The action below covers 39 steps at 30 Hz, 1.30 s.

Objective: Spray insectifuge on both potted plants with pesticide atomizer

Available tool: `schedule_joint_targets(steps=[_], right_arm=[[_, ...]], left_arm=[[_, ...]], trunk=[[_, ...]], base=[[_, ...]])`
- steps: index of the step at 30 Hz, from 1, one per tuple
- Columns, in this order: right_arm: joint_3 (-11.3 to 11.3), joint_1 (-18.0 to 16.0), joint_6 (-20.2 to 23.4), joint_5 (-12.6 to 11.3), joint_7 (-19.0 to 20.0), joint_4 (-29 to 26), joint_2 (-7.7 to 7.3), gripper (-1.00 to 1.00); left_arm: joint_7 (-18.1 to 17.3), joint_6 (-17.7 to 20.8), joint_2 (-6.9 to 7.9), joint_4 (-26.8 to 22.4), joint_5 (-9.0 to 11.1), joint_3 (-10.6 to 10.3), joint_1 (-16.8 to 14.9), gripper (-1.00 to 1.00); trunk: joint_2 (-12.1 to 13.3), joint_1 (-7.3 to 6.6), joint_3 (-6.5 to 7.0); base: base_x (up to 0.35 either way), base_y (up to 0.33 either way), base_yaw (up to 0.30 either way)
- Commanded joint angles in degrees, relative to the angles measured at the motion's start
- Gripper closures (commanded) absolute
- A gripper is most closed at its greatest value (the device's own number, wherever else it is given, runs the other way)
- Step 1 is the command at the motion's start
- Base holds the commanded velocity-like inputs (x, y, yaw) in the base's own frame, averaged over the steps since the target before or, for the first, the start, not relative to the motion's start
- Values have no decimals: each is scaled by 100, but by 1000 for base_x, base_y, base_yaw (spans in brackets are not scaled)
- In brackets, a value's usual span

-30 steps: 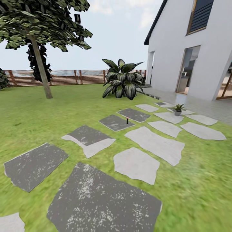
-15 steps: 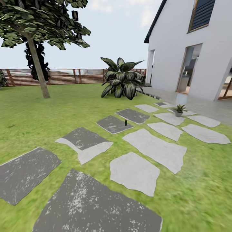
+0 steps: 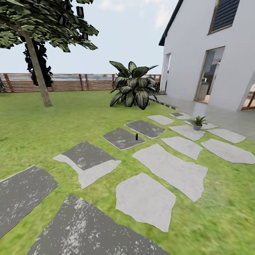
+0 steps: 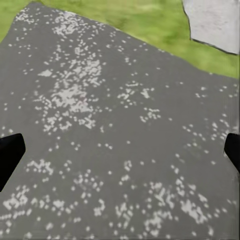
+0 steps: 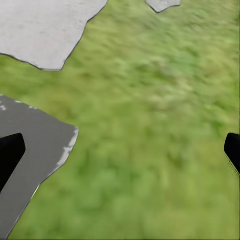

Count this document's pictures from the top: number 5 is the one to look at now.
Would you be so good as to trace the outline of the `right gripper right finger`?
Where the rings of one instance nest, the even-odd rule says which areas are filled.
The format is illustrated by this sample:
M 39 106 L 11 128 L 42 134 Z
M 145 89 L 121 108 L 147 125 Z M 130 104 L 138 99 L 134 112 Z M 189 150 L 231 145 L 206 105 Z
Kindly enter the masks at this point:
M 228 133 L 224 151 L 240 173 L 240 135 Z

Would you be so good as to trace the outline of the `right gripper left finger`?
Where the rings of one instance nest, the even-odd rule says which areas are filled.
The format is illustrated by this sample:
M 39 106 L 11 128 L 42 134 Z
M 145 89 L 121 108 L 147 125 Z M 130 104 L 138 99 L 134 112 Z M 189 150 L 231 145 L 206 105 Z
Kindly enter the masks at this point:
M 21 133 L 0 138 L 0 193 L 26 152 Z

